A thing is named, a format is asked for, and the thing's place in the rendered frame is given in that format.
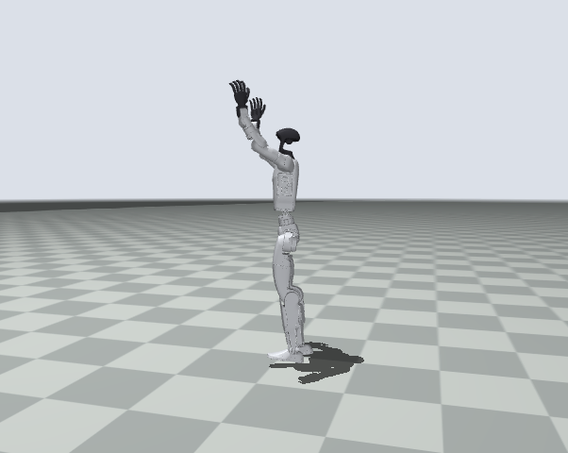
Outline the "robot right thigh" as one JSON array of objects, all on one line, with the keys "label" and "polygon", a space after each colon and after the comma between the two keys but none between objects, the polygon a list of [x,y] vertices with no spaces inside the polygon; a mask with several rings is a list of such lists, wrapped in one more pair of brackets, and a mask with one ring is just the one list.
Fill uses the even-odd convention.
[{"label": "robot right thigh", "polygon": [[[296,248],[295,248],[295,250],[296,250]],[[285,252],[283,251],[283,253],[285,253]],[[288,254],[288,256],[292,257],[292,255],[290,255],[290,253],[285,253],[285,254]],[[299,287],[296,287],[296,286],[293,286],[293,285],[292,285],[294,264],[293,264],[293,259],[292,259],[292,258],[290,259],[290,261],[292,262],[292,270],[291,270],[291,278],[290,278],[290,281],[289,281],[289,283],[288,283],[288,288],[296,290],[296,291],[299,293],[299,295],[300,295],[300,301],[301,301],[301,300],[303,299],[304,294],[303,294],[303,291],[302,291]],[[299,302],[300,302],[300,301],[299,301]]]}]

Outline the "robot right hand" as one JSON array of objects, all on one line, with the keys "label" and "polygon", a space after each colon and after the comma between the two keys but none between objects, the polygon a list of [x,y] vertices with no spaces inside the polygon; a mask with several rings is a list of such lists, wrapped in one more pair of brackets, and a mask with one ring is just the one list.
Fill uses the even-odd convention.
[{"label": "robot right hand", "polygon": [[[265,104],[264,104],[264,105],[263,105],[263,109],[262,109],[262,100],[261,100],[261,98],[259,99],[259,100],[260,100],[260,104],[259,104],[259,100],[258,100],[257,97],[256,97],[256,99],[257,99],[257,107],[256,107],[256,101],[255,101],[255,99],[253,98],[254,109],[253,109],[253,104],[252,104],[251,100],[249,100],[249,102],[250,102],[250,105],[251,105],[251,117],[252,117],[251,122],[258,122],[258,123],[257,123],[257,128],[259,129],[259,125],[260,125],[260,120],[259,120],[259,119],[261,118],[261,115],[264,113],[266,107],[265,107]],[[261,109],[262,109],[262,110],[261,110]]]}]

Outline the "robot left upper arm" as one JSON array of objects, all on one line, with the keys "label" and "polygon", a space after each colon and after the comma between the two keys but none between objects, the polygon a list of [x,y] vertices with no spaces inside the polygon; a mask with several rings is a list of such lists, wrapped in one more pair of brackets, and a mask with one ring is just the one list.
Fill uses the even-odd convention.
[{"label": "robot left upper arm", "polygon": [[294,163],[290,156],[284,155],[274,148],[260,147],[255,141],[251,143],[252,150],[261,154],[263,157],[276,164],[277,169],[282,172],[292,173],[294,169]]}]

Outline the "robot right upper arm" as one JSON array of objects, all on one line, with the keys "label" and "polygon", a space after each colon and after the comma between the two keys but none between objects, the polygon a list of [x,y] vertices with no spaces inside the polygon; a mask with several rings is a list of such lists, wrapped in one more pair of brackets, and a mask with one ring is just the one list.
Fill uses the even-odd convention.
[{"label": "robot right upper arm", "polygon": [[[267,146],[267,147],[269,147],[269,146]],[[269,148],[270,148],[270,147],[269,147]],[[261,159],[266,160],[272,167],[274,167],[274,168],[276,167],[276,164],[272,163],[271,161],[269,161],[268,159],[266,159],[265,157],[263,157],[261,154],[259,154],[259,157],[260,157]]]}]

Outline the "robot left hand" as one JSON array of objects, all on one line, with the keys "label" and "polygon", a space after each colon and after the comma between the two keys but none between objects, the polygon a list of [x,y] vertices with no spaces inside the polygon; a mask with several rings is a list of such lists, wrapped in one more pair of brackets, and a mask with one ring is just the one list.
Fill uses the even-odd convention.
[{"label": "robot left hand", "polygon": [[[235,100],[238,104],[238,106],[236,107],[237,116],[240,117],[241,116],[241,113],[240,113],[241,108],[246,108],[248,110],[248,107],[245,104],[248,101],[250,90],[249,90],[248,87],[245,88],[245,83],[243,81],[236,80],[236,81],[232,81],[232,82],[235,84],[236,89],[235,89],[235,86],[232,83],[229,83],[229,85],[231,85],[231,87],[233,89],[234,98],[235,98]],[[239,86],[240,86],[240,88],[239,88]]]}]

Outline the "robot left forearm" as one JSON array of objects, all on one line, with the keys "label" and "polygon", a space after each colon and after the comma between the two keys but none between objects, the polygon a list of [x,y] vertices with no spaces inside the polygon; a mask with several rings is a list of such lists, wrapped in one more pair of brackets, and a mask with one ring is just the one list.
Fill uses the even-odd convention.
[{"label": "robot left forearm", "polygon": [[242,130],[246,134],[246,138],[248,140],[253,140],[260,146],[265,147],[267,142],[265,139],[259,134],[259,132],[254,128],[253,124],[251,123],[251,119],[248,116],[248,110],[246,108],[240,109],[241,116],[238,117],[239,125],[242,127]]}]

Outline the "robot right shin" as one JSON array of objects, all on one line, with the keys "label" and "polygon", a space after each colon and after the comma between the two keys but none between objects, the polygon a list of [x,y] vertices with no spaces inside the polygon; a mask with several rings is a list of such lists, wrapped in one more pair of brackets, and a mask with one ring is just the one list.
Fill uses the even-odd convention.
[{"label": "robot right shin", "polygon": [[[302,299],[299,303],[299,328],[296,331],[296,347],[302,347],[304,344],[304,330],[303,325],[305,324],[305,305],[304,300]],[[302,346],[300,346],[300,344]]]}]

